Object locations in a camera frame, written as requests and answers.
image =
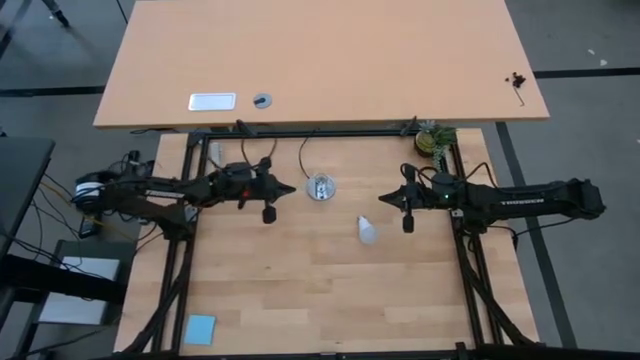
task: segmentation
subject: wooden table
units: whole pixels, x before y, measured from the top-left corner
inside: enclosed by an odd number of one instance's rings
[[[193,93],[235,93],[235,109],[189,111]],[[258,93],[272,105],[257,109]],[[414,116],[549,117],[504,0],[138,1],[94,125]]]
[[[481,130],[458,134],[467,171],[489,161]],[[162,137],[156,175],[179,176],[186,139]],[[186,314],[217,317],[214,345],[183,345],[182,353],[441,350],[457,341],[471,344],[448,212],[419,211],[415,232],[404,234],[402,214],[377,199],[403,183],[401,163],[426,164],[411,139],[311,138],[305,168],[330,174],[338,184],[326,202],[311,200],[303,190],[306,178],[297,159],[302,140],[280,139],[273,155],[272,173],[298,188],[276,202],[276,223],[262,223],[258,202],[242,211],[236,203],[203,211]],[[272,141],[248,140],[248,157],[257,161]],[[222,162],[242,160],[238,140],[220,142]],[[489,182],[484,170],[473,181]],[[358,215],[378,229],[374,245],[359,242]],[[496,300],[536,339],[509,234],[490,229],[482,241]],[[156,240],[135,258],[116,350],[133,340],[157,304],[167,245]],[[486,312],[481,313],[489,334]],[[171,336],[167,329],[165,340]]]

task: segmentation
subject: small plant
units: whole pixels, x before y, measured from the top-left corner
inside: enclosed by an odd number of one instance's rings
[[[456,141],[455,128],[427,120],[420,123],[420,132],[416,135],[414,145],[420,156],[433,158],[436,169],[442,171],[440,160],[444,157],[447,147],[455,144]]]

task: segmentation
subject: dark floor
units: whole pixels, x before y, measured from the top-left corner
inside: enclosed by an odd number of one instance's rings
[[[0,59],[0,89],[94,86],[105,84],[125,22],[115,0],[59,0],[72,31],[50,19],[33,0]],[[133,1],[121,0],[125,13]],[[640,66],[640,1],[508,0],[509,9],[534,70]],[[13,23],[22,1],[7,0],[0,10],[0,36]],[[540,80],[552,120],[510,124],[516,152],[528,183],[571,177],[591,178],[608,206],[597,221],[576,221],[545,229],[544,235],[578,345],[582,348],[640,351],[640,207],[635,176],[640,174],[640,77]],[[155,154],[158,135],[99,131],[92,127],[100,95],[0,98],[0,126],[14,136],[53,138],[49,174],[71,186],[79,175],[118,160],[129,149],[145,158]],[[511,183],[492,124],[485,130],[497,176]],[[55,201],[70,222],[74,211]],[[36,201],[43,203],[40,195]],[[69,239],[59,224],[43,219],[44,248]],[[115,224],[119,220],[110,219]],[[553,219],[541,219],[542,223]],[[131,236],[137,227],[124,225]],[[516,227],[523,227],[518,222]],[[117,234],[102,235],[123,240]],[[37,219],[29,212],[19,237],[37,243]],[[518,250],[540,337],[560,345],[540,271],[528,238]],[[10,323],[20,324],[27,306],[16,306]],[[90,331],[87,327],[47,326],[34,346]],[[12,354],[17,332],[0,334],[0,359]],[[60,351],[60,359],[107,355],[110,329]]]

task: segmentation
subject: table leg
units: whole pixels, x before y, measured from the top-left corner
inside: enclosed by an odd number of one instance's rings
[[[60,7],[58,6],[58,4],[56,3],[55,0],[42,0],[42,2],[47,5],[47,8],[49,8],[49,11],[51,11],[51,14],[53,16],[56,17],[56,19],[58,19],[58,21],[60,21],[60,23],[62,24],[62,26],[64,27],[69,27],[69,20],[67,20],[66,17],[64,17],[64,14],[62,13],[62,10],[60,10]]]

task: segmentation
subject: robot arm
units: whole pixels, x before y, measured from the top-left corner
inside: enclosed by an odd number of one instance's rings
[[[156,222],[166,239],[187,240],[193,236],[194,229],[193,216],[185,214],[185,206],[158,205],[147,197],[184,200],[197,208],[238,201],[238,209],[242,209],[247,201],[260,200],[265,204],[263,221],[271,224],[276,221],[276,209],[272,204],[296,189],[269,174],[270,167],[269,158],[263,158],[256,166],[232,163],[209,175],[186,181],[140,176],[130,167],[123,173],[101,171],[76,180],[73,202],[85,214],[117,211]]]
[[[432,188],[416,182],[416,169],[403,164],[406,179],[397,191],[382,195],[383,202],[405,212],[403,229],[413,232],[415,209],[460,210],[467,231],[484,233],[497,220],[562,214],[572,219],[595,219],[605,210],[597,187],[589,180],[571,179],[544,185],[494,188],[468,183],[446,173],[431,179]]]

